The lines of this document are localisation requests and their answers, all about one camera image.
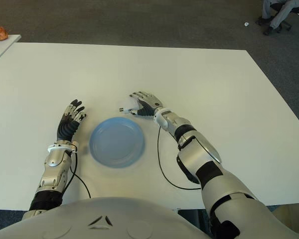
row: robot forearm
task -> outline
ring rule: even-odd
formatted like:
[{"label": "robot forearm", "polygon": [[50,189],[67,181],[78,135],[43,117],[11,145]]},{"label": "robot forearm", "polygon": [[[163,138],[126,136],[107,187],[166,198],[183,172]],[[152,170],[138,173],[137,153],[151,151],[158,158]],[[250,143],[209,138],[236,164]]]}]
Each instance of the robot forearm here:
[{"label": "robot forearm", "polygon": [[71,166],[71,154],[77,153],[72,137],[86,117],[81,102],[74,100],[65,109],[57,130],[57,141],[48,147],[49,155],[44,162],[44,173],[36,189],[30,209],[23,215],[26,219],[62,204],[66,190],[67,175]]},{"label": "robot forearm", "polygon": [[48,147],[49,155],[44,162],[44,173],[36,189],[29,211],[23,219],[35,216],[62,204],[62,196],[67,183],[67,175],[76,153],[76,146],[67,140],[58,140]]},{"label": "robot forearm", "polygon": [[177,163],[187,178],[201,185],[202,199],[217,239],[298,238],[232,173],[221,165],[217,150],[184,118],[170,109],[154,116],[178,143]]}]

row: blue plate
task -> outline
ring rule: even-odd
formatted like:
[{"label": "blue plate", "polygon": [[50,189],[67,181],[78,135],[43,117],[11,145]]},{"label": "blue plate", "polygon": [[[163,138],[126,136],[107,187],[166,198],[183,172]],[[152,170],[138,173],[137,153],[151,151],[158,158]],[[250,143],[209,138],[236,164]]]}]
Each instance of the blue plate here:
[{"label": "blue plate", "polygon": [[93,158],[112,168],[123,168],[139,159],[144,149],[141,128],[132,120],[122,117],[100,123],[90,138]]}]

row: triangular logo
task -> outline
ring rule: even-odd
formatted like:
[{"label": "triangular logo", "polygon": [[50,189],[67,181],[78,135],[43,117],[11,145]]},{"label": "triangular logo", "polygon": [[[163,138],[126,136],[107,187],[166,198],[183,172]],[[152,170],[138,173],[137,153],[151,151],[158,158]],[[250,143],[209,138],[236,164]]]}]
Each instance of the triangular logo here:
[{"label": "triangular logo", "polygon": [[108,216],[100,216],[91,222],[88,227],[90,229],[108,230],[113,226]]}]

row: robot finger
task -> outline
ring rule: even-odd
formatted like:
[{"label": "robot finger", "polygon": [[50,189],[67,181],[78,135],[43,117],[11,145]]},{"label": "robot finger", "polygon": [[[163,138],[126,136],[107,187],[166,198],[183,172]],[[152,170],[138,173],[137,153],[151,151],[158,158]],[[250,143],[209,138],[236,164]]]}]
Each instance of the robot finger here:
[{"label": "robot finger", "polygon": [[144,92],[144,91],[139,91],[139,93],[145,98],[145,97],[148,97],[149,94],[147,92]]},{"label": "robot finger", "polygon": [[84,106],[78,108],[78,109],[73,113],[73,115],[72,115],[72,119],[74,119],[74,118],[77,116],[77,114],[80,113],[80,112],[81,112],[82,110],[84,110],[84,109],[85,109]]},{"label": "robot finger", "polygon": [[152,97],[152,98],[156,98],[156,96],[154,96],[154,95],[152,95],[152,94],[150,94],[150,93],[148,93],[148,97]]},{"label": "robot finger", "polygon": [[75,116],[74,121],[81,123],[86,116],[87,116],[86,113],[84,111],[81,111]]},{"label": "robot finger", "polygon": [[69,112],[69,115],[71,115],[72,118],[74,118],[74,115],[76,115],[76,114],[75,114],[75,110],[76,110],[76,108],[77,108],[79,105],[81,105],[81,104],[82,104],[81,101],[78,101],[78,100],[74,100],[74,101],[72,101],[72,103],[71,103],[72,108],[71,108],[71,110],[70,110],[70,112]]},{"label": "robot finger", "polygon": [[65,109],[64,111],[64,115],[73,115],[74,110],[76,109],[77,104],[79,103],[79,105],[81,104],[81,102],[78,102],[77,99],[75,99],[74,101],[72,101],[68,107]]},{"label": "robot finger", "polygon": [[143,99],[145,97],[145,95],[141,94],[140,92],[134,92],[130,96],[137,100]]}]

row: black joint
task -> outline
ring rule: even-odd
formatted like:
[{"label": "black joint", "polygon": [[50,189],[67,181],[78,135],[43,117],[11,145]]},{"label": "black joint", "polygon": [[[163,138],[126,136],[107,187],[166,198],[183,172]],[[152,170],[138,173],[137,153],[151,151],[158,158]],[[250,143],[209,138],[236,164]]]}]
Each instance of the black joint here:
[{"label": "black joint", "polygon": [[178,127],[174,134],[176,142],[179,141],[179,139],[183,136],[183,134],[185,134],[189,131],[192,131],[192,130],[196,130],[196,129],[193,126],[191,126],[190,124],[183,124],[180,127]]},{"label": "black joint", "polygon": [[223,173],[220,171],[220,169],[216,166],[216,164],[213,161],[205,163],[196,172],[196,176],[200,181],[202,190],[209,180],[221,175],[223,175]]},{"label": "black joint", "polygon": [[219,199],[210,209],[210,215],[213,215],[215,210],[222,205],[224,202],[227,202],[231,200],[231,197],[229,195],[226,195],[225,197],[222,197],[221,199]]},{"label": "black joint", "polygon": [[210,231],[216,239],[234,239],[240,235],[240,230],[231,221],[220,223],[214,212],[210,215]]},{"label": "black joint", "polygon": [[72,141],[72,137],[79,125],[80,124],[76,121],[71,123],[60,123],[57,131],[57,140]]},{"label": "black joint", "polygon": [[249,196],[248,194],[245,193],[246,198],[254,199],[252,196]]},{"label": "black joint", "polygon": [[40,191],[37,192],[31,202],[31,210],[50,210],[62,204],[62,193],[58,191]]},{"label": "black joint", "polygon": [[195,139],[195,136],[192,136],[188,140],[186,140],[186,142],[182,146],[178,145],[178,150],[180,151],[182,148],[185,148],[190,142],[192,142],[193,139]]},{"label": "black joint", "polygon": [[182,161],[180,160],[180,158],[177,156],[177,164],[180,167],[180,169],[183,171],[183,173],[186,175],[187,179],[193,183],[199,184],[199,181],[197,180],[197,178],[195,178],[188,170],[187,168],[184,166],[184,164],[182,163]]}]

